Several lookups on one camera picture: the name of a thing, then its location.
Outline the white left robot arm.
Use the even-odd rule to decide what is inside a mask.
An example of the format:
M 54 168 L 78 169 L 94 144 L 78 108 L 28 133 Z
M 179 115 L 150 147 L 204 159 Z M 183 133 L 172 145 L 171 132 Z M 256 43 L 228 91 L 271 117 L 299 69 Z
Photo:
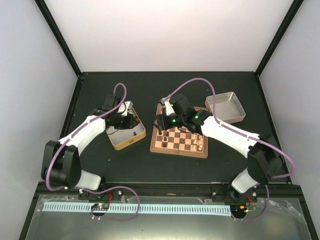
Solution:
M 48 141 L 41 168 L 46 187 L 51 191 L 87 189 L 95 199 L 103 199 L 108 192 L 107 186 L 101 183 L 101 176 L 82 169 L 80 156 L 91 141 L 109 127 L 115 130 L 134 128 L 137 123 L 132 108 L 131 101 L 108 95 L 103 105 L 92 110 L 74 131 L 58 141 Z

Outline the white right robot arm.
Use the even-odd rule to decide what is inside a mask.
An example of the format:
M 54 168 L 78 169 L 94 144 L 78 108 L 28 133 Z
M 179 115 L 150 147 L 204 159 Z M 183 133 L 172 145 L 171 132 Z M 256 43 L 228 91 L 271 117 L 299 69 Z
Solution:
M 232 126 L 205 109 L 195 109 L 183 94 L 164 97 L 159 101 L 162 113 L 155 116 L 153 124 L 164 131 L 175 127 L 185 127 L 193 134 L 215 139 L 239 152 L 247 159 L 247 167 L 240 172 L 227 189 L 228 198 L 240 201 L 246 192 L 257 185 L 267 185 L 272 180 L 283 161 L 274 137 L 259 135 Z

